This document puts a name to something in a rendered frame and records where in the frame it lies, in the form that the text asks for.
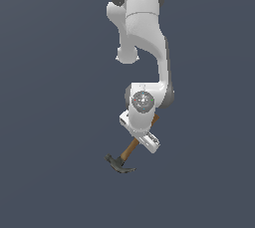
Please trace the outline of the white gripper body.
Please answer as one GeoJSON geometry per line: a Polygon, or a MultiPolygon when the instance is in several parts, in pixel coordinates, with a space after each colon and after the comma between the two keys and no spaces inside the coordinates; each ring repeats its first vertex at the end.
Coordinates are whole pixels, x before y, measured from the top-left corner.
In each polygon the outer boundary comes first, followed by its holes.
{"type": "Polygon", "coordinates": [[[124,126],[127,131],[134,136],[140,144],[142,144],[146,149],[151,153],[155,153],[160,147],[159,140],[149,131],[143,133],[136,133],[134,130],[131,130],[128,125],[128,111],[124,111],[120,115],[120,124],[124,126]]]}

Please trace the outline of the wooden handled claw hammer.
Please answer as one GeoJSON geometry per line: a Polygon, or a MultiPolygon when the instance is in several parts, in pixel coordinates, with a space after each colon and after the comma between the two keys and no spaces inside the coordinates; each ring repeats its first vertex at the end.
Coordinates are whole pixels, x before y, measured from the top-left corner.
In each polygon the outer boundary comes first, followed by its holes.
{"type": "Polygon", "coordinates": [[[124,164],[128,159],[131,152],[138,146],[139,141],[134,138],[127,149],[118,157],[113,158],[109,153],[105,156],[105,160],[111,165],[111,167],[118,173],[133,172],[134,168],[124,168],[124,164]]]}

